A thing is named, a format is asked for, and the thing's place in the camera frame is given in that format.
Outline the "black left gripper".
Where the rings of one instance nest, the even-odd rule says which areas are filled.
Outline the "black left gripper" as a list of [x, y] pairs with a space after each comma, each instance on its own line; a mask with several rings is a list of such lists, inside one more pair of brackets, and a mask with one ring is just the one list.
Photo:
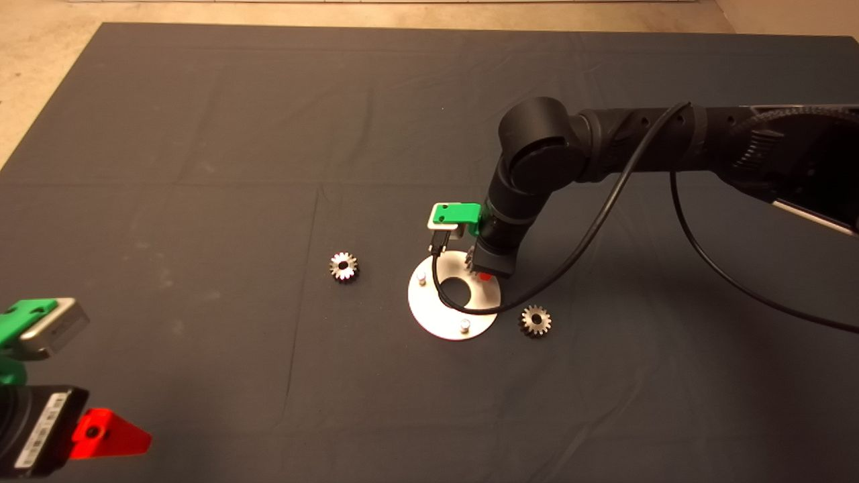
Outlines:
[[120, 458], [150, 449], [150, 432], [112, 410], [83, 413], [88, 399], [80, 387], [8, 387], [7, 477], [49, 477], [69, 456]]

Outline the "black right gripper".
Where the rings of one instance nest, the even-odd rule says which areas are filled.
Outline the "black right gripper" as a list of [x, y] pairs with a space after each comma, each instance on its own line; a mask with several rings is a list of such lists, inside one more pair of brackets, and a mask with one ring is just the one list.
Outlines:
[[489, 281], [492, 276], [507, 279], [515, 274], [519, 247], [528, 233], [528, 224], [485, 224], [470, 257], [470, 269], [478, 278]]

